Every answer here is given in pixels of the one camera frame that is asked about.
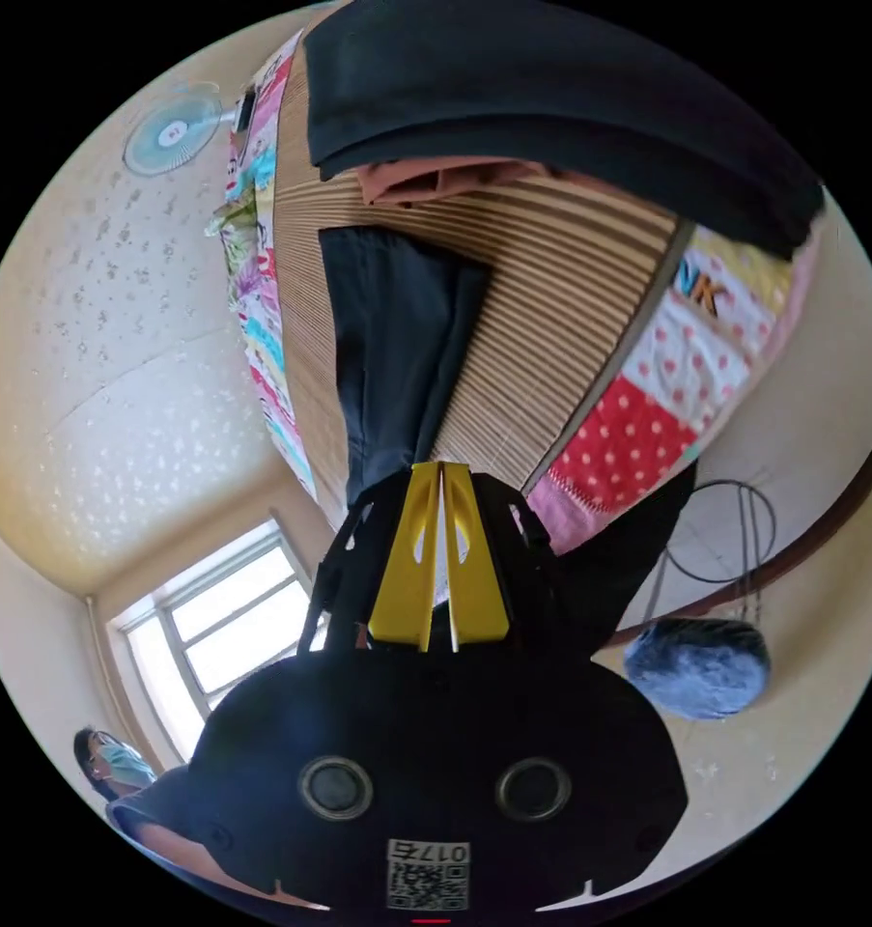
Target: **black jacket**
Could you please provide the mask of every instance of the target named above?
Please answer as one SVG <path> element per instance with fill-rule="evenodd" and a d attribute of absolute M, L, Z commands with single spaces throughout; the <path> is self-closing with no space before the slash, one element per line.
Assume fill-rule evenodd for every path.
<path fill-rule="evenodd" d="M 540 0 L 355 0 L 304 47 L 324 179 L 407 157 L 535 160 L 785 259 L 823 207 L 815 174 L 742 100 L 593 16 Z"/>

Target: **qr code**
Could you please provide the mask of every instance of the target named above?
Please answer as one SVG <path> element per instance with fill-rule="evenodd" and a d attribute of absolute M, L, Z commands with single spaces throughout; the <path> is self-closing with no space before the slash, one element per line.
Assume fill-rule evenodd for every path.
<path fill-rule="evenodd" d="M 469 877 L 469 844 L 388 841 L 388 908 L 466 911 Z"/>

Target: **face mask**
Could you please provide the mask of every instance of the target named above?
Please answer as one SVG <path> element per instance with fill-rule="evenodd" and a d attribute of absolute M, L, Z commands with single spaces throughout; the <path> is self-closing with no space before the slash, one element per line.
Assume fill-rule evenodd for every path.
<path fill-rule="evenodd" d="M 110 767 L 107 778 L 143 789 L 155 782 L 155 773 L 150 765 L 131 747 L 124 744 L 105 744 L 98 748 L 98 754 Z"/>

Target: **bed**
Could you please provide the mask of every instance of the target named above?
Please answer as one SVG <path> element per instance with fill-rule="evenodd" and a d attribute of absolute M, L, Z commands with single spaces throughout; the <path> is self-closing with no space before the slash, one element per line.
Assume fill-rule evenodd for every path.
<path fill-rule="evenodd" d="M 699 457 L 773 366 L 818 230 L 787 263 L 555 178 L 365 206 L 354 172 L 322 183 L 310 164 L 302 35 L 253 78 L 211 227 L 275 446 L 338 527 L 347 444 L 319 229 L 376 224 L 445 245 L 490 263 L 493 281 L 434 457 L 521 489 L 554 548 L 576 547 Z"/>

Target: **colorful quilt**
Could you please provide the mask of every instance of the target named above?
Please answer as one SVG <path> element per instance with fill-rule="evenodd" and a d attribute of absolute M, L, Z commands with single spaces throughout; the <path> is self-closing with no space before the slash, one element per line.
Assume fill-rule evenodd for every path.
<path fill-rule="evenodd" d="M 207 231 L 223 242 L 230 309 L 239 319 L 268 432 L 300 485 L 316 499 L 285 376 L 273 247 L 278 110 L 300 35 L 286 42 L 251 82 L 257 93 L 249 130 L 241 146 L 236 136 L 230 137 L 226 202 Z"/>
<path fill-rule="evenodd" d="M 697 228 L 627 357 L 529 495 L 565 553 L 696 460 L 778 358 L 819 237 L 788 264 Z"/>

